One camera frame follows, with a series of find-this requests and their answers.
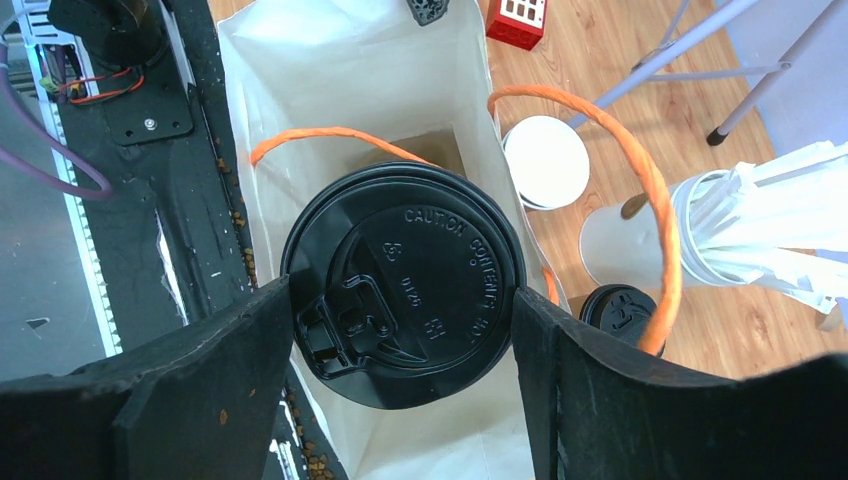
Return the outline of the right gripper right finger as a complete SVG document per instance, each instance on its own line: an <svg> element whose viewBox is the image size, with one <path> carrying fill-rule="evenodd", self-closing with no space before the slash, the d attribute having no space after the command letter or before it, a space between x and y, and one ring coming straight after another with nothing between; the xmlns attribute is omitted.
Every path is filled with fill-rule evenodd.
<svg viewBox="0 0 848 480"><path fill-rule="evenodd" d="M534 290L512 342L539 479L843 479L847 357L731 380L642 352Z"/></svg>

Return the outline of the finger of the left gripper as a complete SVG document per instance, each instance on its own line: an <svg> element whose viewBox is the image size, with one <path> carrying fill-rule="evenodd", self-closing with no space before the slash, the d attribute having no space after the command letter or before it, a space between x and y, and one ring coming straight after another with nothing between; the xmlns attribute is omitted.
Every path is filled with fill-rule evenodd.
<svg viewBox="0 0 848 480"><path fill-rule="evenodd" d="M449 0L407 0L413 19L419 26L430 25L441 19L448 10Z"/></svg>

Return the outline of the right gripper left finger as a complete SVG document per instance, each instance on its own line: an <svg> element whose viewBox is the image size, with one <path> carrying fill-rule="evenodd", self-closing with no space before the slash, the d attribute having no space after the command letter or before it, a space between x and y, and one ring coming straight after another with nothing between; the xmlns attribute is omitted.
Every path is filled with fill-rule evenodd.
<svg viewBox="0 0 848 480"><path fill-rule="evenodd" d="M286 278L64 376L1 385L5 479L259 479L293 345Z"/></svg>

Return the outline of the single pulp cup carrier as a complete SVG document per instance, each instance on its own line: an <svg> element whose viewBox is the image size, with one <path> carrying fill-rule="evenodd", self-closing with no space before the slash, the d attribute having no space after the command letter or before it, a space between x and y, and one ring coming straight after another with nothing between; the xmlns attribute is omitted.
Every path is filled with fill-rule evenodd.
<svg viewBox="0 0 848 480"><path fill-rule="evenodd" d="M415 137L408 137L393 142L405 151L450 170L462 177L466 176L462 156L452 129L442 129L427 132ZM357 168L369 165L400 161L401 158L383 150L373 148L355 162Z"/></svg>

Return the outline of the kraft paper takeout bag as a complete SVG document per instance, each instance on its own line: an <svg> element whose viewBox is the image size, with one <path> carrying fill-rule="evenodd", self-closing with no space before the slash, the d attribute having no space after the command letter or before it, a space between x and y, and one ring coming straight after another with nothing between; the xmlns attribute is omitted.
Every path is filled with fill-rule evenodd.
<svg viewBox="0 0 848 480"><path fill-rule="evenodd" d="M519 288L550 289L547 260L488 108L493 85L476 2L453 1L422 27L404 1L256 1L220 24L219 39L261 283L286 278L292 300L280 271L291 229L324 188L366 168L355 166L359 158L377 148L444 169L393 142L452 129L464 178L497 203L517 233L527 275ZM512 339L469 387L398 410L361 405L324 386L296 339L291 362L351 479L535 474Z"/></svg>

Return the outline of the black plastic cup lid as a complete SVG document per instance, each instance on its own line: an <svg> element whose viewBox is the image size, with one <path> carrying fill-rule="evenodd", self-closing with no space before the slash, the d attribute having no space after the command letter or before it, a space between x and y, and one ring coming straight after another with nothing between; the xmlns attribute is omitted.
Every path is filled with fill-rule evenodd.
<svg viewBox="0 0 848 480"><path fill-rule="evenodd" d="M511 342L527 282L497 203L453 172L372 165L324 188L294 223L280 271L306 365L342 397L422 406L486 375Z"/></svg>

